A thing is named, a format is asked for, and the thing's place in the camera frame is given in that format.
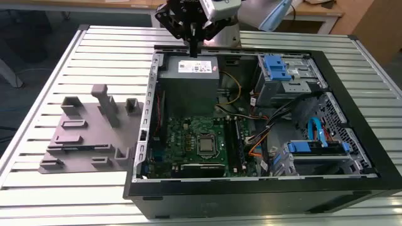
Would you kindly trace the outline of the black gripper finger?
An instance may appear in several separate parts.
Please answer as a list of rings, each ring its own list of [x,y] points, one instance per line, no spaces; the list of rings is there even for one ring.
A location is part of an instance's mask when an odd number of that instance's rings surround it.
[[[185,44],[190,49],[190,56],[194,56],[194,35],[191,31],[191,23],[178,22],[167,4],[159,5],[155,18],[165,26],[169,32],[177,39],[183,39]]]
[[[194,29],[194,57],[198,57],[199,46],[205,40],[211,40],[226,27],[226,20],[207,24],[197,23]]]

